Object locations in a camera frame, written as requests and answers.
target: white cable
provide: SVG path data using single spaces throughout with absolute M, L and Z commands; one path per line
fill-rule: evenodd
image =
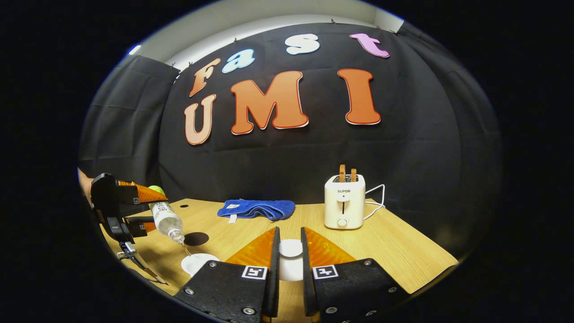
M 366 195 L 367 193 L 370 193 L 370 192 L 372 192 L 372 191 L 378 189 L 378 188 L 381 187 L 381 186 L 383 187 L 383 196 L 381 197 L 381 202 L 380 202 L 380 203 L 365 201 L 365 203 L 378 205 L 379 207 L 376 208 L 376 209 L 374 209 L 374 210 L 371 212 L 371 214 L 369 214 L 369 215 L 367 215 L 366 217 L 364 217 L 364 218 L 363 218 L 363 221 L 366 220 L 366 219 L 368 219 L 371 215 L 375 214 L 375 212 L 378 211 L 380 208 L 382 208 L 382 207 L 384 207 L 385 209 L 387 208 L 386 206 L 384 206 L 384 203 L 385 203 L 385 184 L 381 184 L 381 185 L 375 187 L 374 189 L 370 189 L 370 190 L 366 191 L 366 192 L 365 192 L 365 195 Z

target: ceiling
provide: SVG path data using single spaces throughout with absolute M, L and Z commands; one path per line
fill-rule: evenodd
M 374 24 L 377 8 L 357 0 L 222 0 L 193 11 L 142 43 L 143 56 L 167 61 L 213 34 L 255 20 L 322 14 Z

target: orange gripper pad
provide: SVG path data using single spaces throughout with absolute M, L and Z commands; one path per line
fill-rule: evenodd
M 122 180 L 118 181 L 120 186 L 137 186 L 138 187 L 138 198 L 140 203 L 145 202 L 155 202 L 155 201 L 167 201 L 168 198 L 161 194 L 160 192 L 149 189 L 145 186 L 138 185 L 134 182 L 124 182 Z
M 307 235 L 309 265 L 311 268 L 354 262 L 356 260 L 324 236 L 307 227 L 304 227 L 304 229 Z
M 273 251 L 274 238 L 275 228 L 255 238 L 227 259 L 226 263 L 271 268 L 271 252 Z
M 157 229 L 156 224 L 152 222 L 146 222 L 143 224 L 143 226 L 145 227 L 145 232 L 151 232 Z

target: plastic water bottle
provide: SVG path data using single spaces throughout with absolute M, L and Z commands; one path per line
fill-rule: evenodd
M 151 190 L 164 194 L 164 191 L 159 186 L 148 187 Z M 172 207 L 167 202 L 150 203 L 152 210 L 153 221 L 156 228 L 162 234 L 168 236 L 173 241 L 183 244 L 185 237 L 181 229 L 183 228 L 183 221 L 173 211 Z

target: orange letter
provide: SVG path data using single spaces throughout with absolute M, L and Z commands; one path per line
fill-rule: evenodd
M 273 107 L 276 116 L 273 126 L 277 129 L 299 128 L 309 123 L 309 118 L 301 111 L 299 101 L 299 80 L 303 73 L 289 71 L 275 76 L 266 94 L 252 80 L 241 81 L 231 87 L 235 94 L 235 124 L 233 134 L 250 133 L 253 124 L 247 119 L 248 111 L 260 129 L 267 128 Z
M 220 61 L 221 60 L 219 58 L 214 59 L 211 63 L 207 64 L 195 73 L 195 83 L 193 84 L 193 89 L 189 93 L 189 97 L 192 97 L 207 85 L 203 80 L 210 78 L 211 74 L 214 72 L 213 66 L 219 64 Z
M 192 145 L 199 145 L 204 143 L 209 138 L 211 133 L 211 112 L 212 103 L 215 100 L 215 94 L 208 95 L 201 100 L 203 106 L 203 128 L 200 132 L 195 131 L 195 110 L 197 110 L 197 103 L 188 106 L 185 111 L 185 138 L 187 142 Z
M 347 82 L 351 110 L 345 116 L 353 125 L 375 125 L 381 121 L 381 115 L 375 111 L 369 80 L 373 75 L 364 70 L 345 68 L 337 72 Z

